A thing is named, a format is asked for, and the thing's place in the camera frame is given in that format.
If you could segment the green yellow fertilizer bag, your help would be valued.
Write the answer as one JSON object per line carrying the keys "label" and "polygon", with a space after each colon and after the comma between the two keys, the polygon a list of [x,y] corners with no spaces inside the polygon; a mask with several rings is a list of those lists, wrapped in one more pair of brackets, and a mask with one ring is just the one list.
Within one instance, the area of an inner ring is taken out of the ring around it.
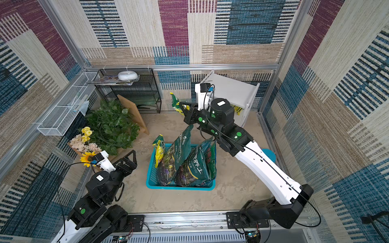
{"label": "green yellow fertilizer bag", "polygon": [[156,149],[155,153],[155,168],[158,168],[159,164],[162,162],[165,154],[165,141],[164,136],[160,134],[155,141],[153,142],[153,147]]}

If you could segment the dark green soil bag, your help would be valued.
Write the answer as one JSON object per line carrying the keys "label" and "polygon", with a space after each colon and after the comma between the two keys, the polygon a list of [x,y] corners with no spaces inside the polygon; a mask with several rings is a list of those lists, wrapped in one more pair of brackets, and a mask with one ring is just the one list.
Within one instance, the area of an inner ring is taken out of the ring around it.
{"label": "dark green soil bag", "polygon": [[171,183],[181,165],[191,152],[191,131],[189,125],[166,150],[162,161],[157,167],[157,179],[160,185]]}
{"label": "dark green soil bag", "polygon": [[[210,179],[208,173],[206,172],[206,154],[211,141],[213,140],[205,140],[200,145],[193,148],[187,159],[184,161],[184,163],[188,163],[188,169],[190,169],[194,176],[194,179],[188,179],[186,184],[190,184],[196,179]],[[184,163],[179,169],[184,170]]]}

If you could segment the green blue pink soil bag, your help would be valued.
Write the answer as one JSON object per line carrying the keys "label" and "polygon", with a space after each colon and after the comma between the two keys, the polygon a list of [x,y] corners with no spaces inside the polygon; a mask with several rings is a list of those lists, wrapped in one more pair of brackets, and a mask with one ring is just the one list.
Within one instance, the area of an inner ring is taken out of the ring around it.
{"label": "green blue pink soil bag", "polygon": [[207,150],[206,154],[206,165],[208,169],[208,173],[210,176],[210,180],[214,180],[216,178],[216,143],[215,141],[211,141],[210,146]]}

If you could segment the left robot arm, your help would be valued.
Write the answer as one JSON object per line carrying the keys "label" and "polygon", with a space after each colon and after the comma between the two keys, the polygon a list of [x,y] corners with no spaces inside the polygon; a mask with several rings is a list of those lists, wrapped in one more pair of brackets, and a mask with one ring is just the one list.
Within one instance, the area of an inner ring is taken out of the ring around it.
{"label": "left robot arm", "polygon": [[106,151],[87,152],[81,162],[100,171],[86,183],[87,194],[65,217],[62,228],[52,239],[54,243],[100,243],[131,224],[128,213],[116,202],[122,197],[124,179],[137,168],[136,152],[132,150],[114,163]]}

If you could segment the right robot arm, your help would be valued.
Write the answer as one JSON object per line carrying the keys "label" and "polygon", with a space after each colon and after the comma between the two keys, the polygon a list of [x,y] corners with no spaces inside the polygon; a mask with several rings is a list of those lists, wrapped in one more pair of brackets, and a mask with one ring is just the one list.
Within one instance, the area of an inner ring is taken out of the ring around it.
{"label": "right robot arm", "polygon": [[247,201],[240,209],[240,218],[249,226],[260,220],[273,220],[285,229],[297,224],[297,219],[314,190],[300,185],[284,173],[259,147],[254,138],[235,124],[235,110],[223,98],[216,98],[209,109],[196,103],[179,103],[188,125],[198,124],[199,130],[213,136],[220,147],[246,165],[269,189],[267,200]]}

